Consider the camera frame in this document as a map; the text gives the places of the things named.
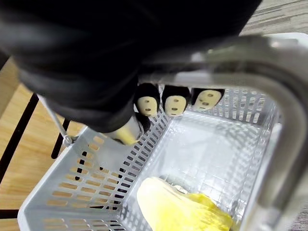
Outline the right robot hand black cloth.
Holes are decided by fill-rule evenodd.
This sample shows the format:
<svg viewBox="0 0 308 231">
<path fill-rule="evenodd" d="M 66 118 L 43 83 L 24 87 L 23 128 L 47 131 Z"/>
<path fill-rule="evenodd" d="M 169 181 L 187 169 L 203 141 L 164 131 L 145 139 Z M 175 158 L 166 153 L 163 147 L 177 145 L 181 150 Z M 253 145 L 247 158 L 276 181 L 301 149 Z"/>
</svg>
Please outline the right robot hand black cloth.
<svg viewBox="0 0 308 231">
<path fill-rule="evenodd" d="M 258 0 L 3 0 L 0 48 L 50 108 L 126 145 L 157 110 L 134 106 L 143 60 L 162 49 L 237 36 Z"/>
</svg>

